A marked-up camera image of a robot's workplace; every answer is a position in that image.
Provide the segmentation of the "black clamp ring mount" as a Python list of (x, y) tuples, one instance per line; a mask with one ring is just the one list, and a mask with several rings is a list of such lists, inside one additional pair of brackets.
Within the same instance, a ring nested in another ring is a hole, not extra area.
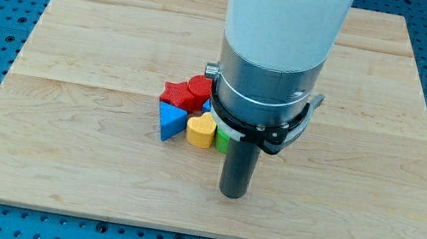
[(322, 101), (325, 99), (324, 95), (318, 94), (305, 104), (300, 114), (289, 122), (277, 127), (265, 127), (246, 123), (232, 115), (218, 98), (216, 81), (212, 82), (211, 88), (210, 113), (218, 128), (237, 142), (248, 142), (258, 146), (263, 152), (273, 155), (290, 146), (304, 133), (315, 110), (322, 105)]

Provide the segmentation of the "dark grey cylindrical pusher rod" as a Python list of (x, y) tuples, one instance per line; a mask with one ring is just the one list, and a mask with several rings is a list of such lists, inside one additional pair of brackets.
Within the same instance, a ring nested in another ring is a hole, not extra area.
[(253, 143), (229, 139), (219, 185), (223, 195), (236, 199), (247, 193), (260, 151)]

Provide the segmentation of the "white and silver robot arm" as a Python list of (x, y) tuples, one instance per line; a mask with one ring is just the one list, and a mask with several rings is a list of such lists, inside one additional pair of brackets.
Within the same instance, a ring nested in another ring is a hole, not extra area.
[(211, 113), (229, 137), (220, 192), (240, 198), (260, 152), (306, 130), (316, 79), (354, 0), (228, 0), (220, 60), (206, 66)]

